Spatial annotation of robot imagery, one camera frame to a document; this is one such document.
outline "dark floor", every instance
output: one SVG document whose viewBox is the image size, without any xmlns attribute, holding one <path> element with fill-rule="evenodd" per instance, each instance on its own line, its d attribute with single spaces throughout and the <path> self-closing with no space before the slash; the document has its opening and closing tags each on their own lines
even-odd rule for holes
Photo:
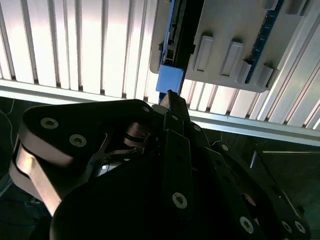
<svg viewBox="0 0 320 240">
<path fill-rule="evenodd" d="M 0 110 L 10 111 L 12 99 L 0 97 Z M 15 142 L 23 112 L 40 103 L 16 100 L 13 111 L 8 115 L 12 122 L 12 138 Z M 283 141 L 266 140 L 228 132 L 205 129 L 208 140 L 224 141 L 237 151 L 248 163 L 254 150 L 273 151 L 320 151 L 318 147 L 293 144 Z M 0 177 L 8 171 L 12 155 L 10 125 L 0 114 Z M 303 206 L 314 239 L 320 239 L 320 155 L 319 154 L 262 154 L 262 161 L 270 170 L 277 184 L 283 188 L 295 206 Z M 268 177 L 261 160 L 253 167 L 261 176 Z M 0 238 L 7 240 L 28 239 L 34 225 L 48 212 L 41 203 L 32 203 L 30 195 L 12 185 L 0 198 Z"/>
</svg>

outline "white louvered panel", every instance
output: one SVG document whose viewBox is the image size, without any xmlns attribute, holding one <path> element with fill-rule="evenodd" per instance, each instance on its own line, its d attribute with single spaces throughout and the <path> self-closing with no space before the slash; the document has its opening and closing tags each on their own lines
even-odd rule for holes
<svg viewBox="0 0 320 240">
<path fill-rule="evenodd" d="M 190 109 L 196 110 L 198 109 L 200 97 L 202 96 L 202 92 L 204 90 L 205 84 L 203 82 L 197 81 L 195 82 L 195 88 L 193 91 L 192 99 L 190 102 Z"/>
<path fill-rule="evenodd" d="M 253 91 L 240 90 L 234 101 L 230 116 L 245 118 L 256 94 Z"/>
<path fill-rule="evenodd" d="M 262 93 L 259 93 L 258 99 L 256 103 L 253 106 L 252 112 L 249 116 L 250 119 L 256 120 L 258 117 L 259 112 L 261 111 L 261 108 L 263 104 L 265 103 L 265 100 L 269 94 L 269 91 L 265 91 Z"/>
<path fill-rule="evenodd" d="M 144 29 L 142 33 L 142 46 L 139 61 L 139 69 L 136 83 L 135 98 L 143 100 L 148 97 L 148 68 L 150 60 L 151 42 L 154 31 L 157 1 L 146 1 Z"/>
<path fill-rule="evenodd" d="M 124 92 L 127 99 L 136 97 L 138 69 L 141 56 L 146 1 L 132 0 L 130 2 L 130 19 L 127 36 L 127 59 L 124 74 Z"/>
<path fill-rule="evenodd" d="M 28 39 L 20 0 L 1 0 L 15 77 L 18 82 L 33 83 Z"/>
<path fill-rule="evenodd" d="M 70 89 L 79 89 L 76 0 L 66 0 Z"/>
<path fill-rule="evenodd" d="M 320 100 L 314 106 L 310 116 L 307 121 L 304 123 L 307 129 L 318 129 L 319 130 L 319 120 L 320 120 Z"/>
<path fill-rule="evenodd" d="M 286 86 L 288 83 L 290 75 L 301 60 L 313 33 L 317 29 L 320 22 L 319 9 L 320 1 L 314 1 L 307 16 L 300 21 L 278 66 L 279 74 L 258 114 L 258 120 L 264 121 L 272 107 L 277 104 L 276 99 L 282 86 Z"/>
<path fill-rule="evenodd" d="M 43 86 L 55 87 L 57 82 L 48 2 L 27 0 L 27 5 L 38 82 Z"/>
<path fill-rule="evenodd" d="M 156 91 L 159 75 L 148 70 L 148 102 L 152 104 L 159 103 L 159 92 Z"/>
<path fill-rule="evenodd" d="M 210 83 L 206 83 L 203 88 L 202 96 L 199 101 L 198 110 L 199 111 L 206 111 L 207 106 L 211 97 L 211 93 L 213 91 L 214 85 Z"/>
<path fill-rule="evenodd" d="M 107 4 L 102 79 L 105 95 L 118 98 L 123 93 L 129 4 L 130 0 L 109 0 Z"/>
<path fill-rule="evenodd" d="M 310 84 L 307 86 L 307 89 L 303 91 L 302 96 L 298 105 L 295 107 L 289 121 L 288 125 L 302 127 L 307 117 L 312 112 L 314 106 L 320 99 L 320 61 L 316 67 L 315 72 L 312 74 L 312 79 Z"/>
<path fill-rule="evenodd" d="M 312 77 L 320 58 L 320 25 L 318 25 L 310 43 L 305 49 L 301 60 L 296 66 L 289 83 L 282 93 L 269 121 L 283 124 L 298 99 L 304 86 Z"/>
<path fill-rule="evenodd" d="M 9 82 L 21 86 L 14 97 L 33 101 L 34 95 L 34 101 L 43 103 L 109 101 L 124 96 L 159 102 L 158 74 L 149 66 L 157 0 L 0 3 L 1 96 L 10 97 L 9 91 L 15 89 L 6 86 Z M 302 18 L 277 66 L 279 75 L 270 91 L 255 93 L 185 79 L 180 96 L 190 115 L 206 116 L 208 122 L 216 114 L 235 121 L 249 117 L 255 124 L 270 119 L 319 130 L 320 83 L 315 67 L 320 58 L 319 9 L 320 3 L 312 2 Z M 10 81 L 12 76 L 18 82 Z M 33 85 L 34 79 L 39 84 Z M 45 96 L 50 94 L 61 99 Z"/>
<path fill-rule="evenodd" d="M 227 86 L 218 86 L 210 112 L 225 115 L 235 91 L 235 88 Z"/>
<path fill-rule="evenodd" d="M 11 80 L 12 75 L 15 75 L 2 9 L 0 9 L 0 69 L 1 78 Z"/>
<path fill-rule="evenodd" d="M 81 0 L 81 79 L 92 94 L 101 90 L 102 1 Z"/>
<path fill-rule="evenodd" d="M 189 96 L 190 96 L 192 83 L 193 83 L 193 81 L 188 80 L 188 79 L 185 79 L 183 81 L 180 97 L 184 98 L 186 102 L 188 101 Z"/>
<path fill-rule="evenodd" d="M 68 61 L 68 16 L 65 0 L 54 0 L 58 76 L 63 89 L 70 88 Z"/>
</svg>

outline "blue plastic part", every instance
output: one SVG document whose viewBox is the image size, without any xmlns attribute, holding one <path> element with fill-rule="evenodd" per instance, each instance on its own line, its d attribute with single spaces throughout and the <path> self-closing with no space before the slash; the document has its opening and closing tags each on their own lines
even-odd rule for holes
<svg viewBox="0 0 320 240">
<path fill-rule="evenodd" d="M 155 90 L 160 93 L 166 93 L 169 90 L 177 93 L 179 91 L 183 76 L 183 69 L 174 66 L 161 65 L 158 83 Z"/>
<path fill-rule="evenodd" d="M 251 68 L 248 72 L 248 75 L 246 76 L 245 83 L 248 84 L 250 82 L 250 79 L 252 77 L 252 74 L 256 68 L 256 65 L 258 63 L 258 60 L 261 56 L 261 53 L 266 45 L 266 42 L 268 40 L 268 37 L 271 33 L 272 28 L 274 27 L 274 24 L 277 20 L 277 17 L 280 13 L 281 7 L 283 6 L 284 0 L 278 0 L 278 3 L 276 4 L 276 7 L 274 10 L 269 10 L 266 12 L 266 15 L 263 20 L 263 24 L 260 28 L 260 31 L 258 33 L 258 36 L 255 40 L 255 43 L 253 45 L 251 54 L 247 62 L 251 64 Z"/>
</svg>

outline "screw hole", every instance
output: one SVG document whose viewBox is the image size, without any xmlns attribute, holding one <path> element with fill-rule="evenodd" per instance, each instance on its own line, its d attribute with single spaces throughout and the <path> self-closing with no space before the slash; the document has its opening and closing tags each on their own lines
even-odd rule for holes
<svg viewBox="0 0 320 240">
<path fill-rule="evenodd" d="M 78 143 L 78 144 L 82 144 L 82 139 L 80 137 L 76 137 L 74 140 L 73 140 L 75 143 Z"/>
<path fill-rule="evenodd" d="M 48 126 L 53 126 L 53 125 L 55 125 L 55 122 L 52 120 L 48 120 L 48 121 L 45 121 L 45 124 Z"/>
<path fill-rule="evenodd" d="M 247 228 L 250 228 L 250 224 L 249 224 L 247 221 L 244 222 L 244 225 L 245 225 Z"/>
</svg>

